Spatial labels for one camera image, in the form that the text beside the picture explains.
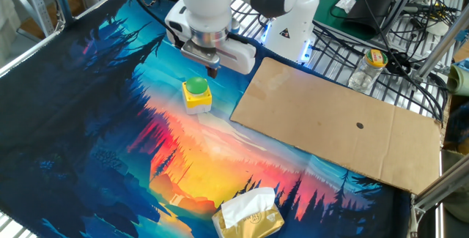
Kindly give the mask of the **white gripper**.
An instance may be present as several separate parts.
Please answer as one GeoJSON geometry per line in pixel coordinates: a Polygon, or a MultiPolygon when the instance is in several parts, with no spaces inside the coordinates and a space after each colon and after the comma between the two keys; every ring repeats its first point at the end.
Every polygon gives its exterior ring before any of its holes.
{"type": "Polygon", "coordinates": [[[165,17],[165,23],[176,34],[170,40],[182,41],[182,55],[204,65],[209,77],[215,79],[222,66],[244,75],[252,71],[256,48],[229,38],[232,25],[229,10],[205,16],[177,2],[165,17]]]}

